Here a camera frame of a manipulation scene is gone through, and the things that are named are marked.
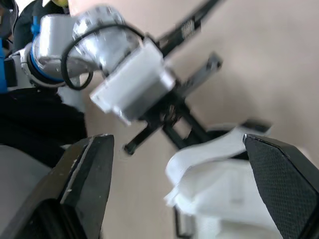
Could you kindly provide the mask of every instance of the black metal rod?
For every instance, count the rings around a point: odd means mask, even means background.
[[[210,141],[210,137],[206,130],[199,124],[199,122],[190,114],[189,109],[185,107],[181,107],[178,109],[179,115],[183,117],[183,119],[189,123],[195,135],[201,140],[202,143]]]
[[[164,125],[162,129],[178,149],[187,147],[187,144],[183,141],[183,139],[179,136],[179,134],[173,129],[171,125]]]
[[[143,131],[136,135],[131,142],[124,146],[124,151],[129,155],[133,155],[135,150],[156,130],[157,128],[151,128],[147,126],[145,129],[143,129]]]
[[[188,40],[195,32],[201,28],[202,21],[208,17],[211,10],[219,3],[220,0],[208,0],[195,11],[186,17],[172,31],[166,33],[158,40],[163,57],[170,54],[177,46]]]
[[[179,212],[177,210],[176,207],[174,207],[174,220],[175,220],[175,232],[176,232],[176,236],[178,238],[181,238],[181,239],[191,239],[192,236],[191,235],[187,235],[187,234],[181,234],[180,233],[180,230],[179,230],[179,225],[180,225],[180,222],[179,222]]]

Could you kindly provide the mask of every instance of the black metal bracket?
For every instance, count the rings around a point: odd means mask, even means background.
[[[165,132],[169,139],[181,149],[187,143],[173,129],[173,126],[183,118],[192,128],[193,136],[197,138],[194,143],[203,143],[211,140],[206,130],[191,115],[185,103],[185,98],[198,86],[204,83],[211,74],[217,72],[222,66],[221,58],[213,53],[206,64],[195,72],[184,84],[177,82],[176,87],[164,96],[157,104],[150,108],[140,120],[147,123],[147,127],[131,142],[124,146],[125,152],[133,155],[135,150],[159,128]]]

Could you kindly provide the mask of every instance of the white plastic object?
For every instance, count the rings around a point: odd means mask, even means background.
[[[90,95],[105,113],[113,112],[125,123],[138,119],[175,85],[165,69],[163,55],[146,39]]]
[[[278,232],[258,193],[250,163],[231,159],[245,151],[243,137],[246,133],[263,135],[237,126],[216,140],[177,152],[166,167],[174,186],[165,198],[167,204],[177,206],[184,214]]]

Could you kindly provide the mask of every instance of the black fabric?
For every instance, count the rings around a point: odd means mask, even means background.
[[[245,146],[259,194],[284,239],[306,238],[318,194],[277,147],[247,137]]]
[[[0,105],[0,144],[19,149],[49,167],[63,155],[61,145],[87,137],[83,113],[62,104],[55,91],[12,91],[0,95]]]
[[[42,7],[42,0],[31,2],[21,13],[16,21],[13,36],[13,51],[18,51],[24,48],[33,39],[31,26],[33,24],[33,16],[37,16],[38,24],[41,18],[48,14],[64,14],[63,8],[49,2],[45,7]]]
[[[14,8],[13,0],[0,0],[0,5],[7,9]]]

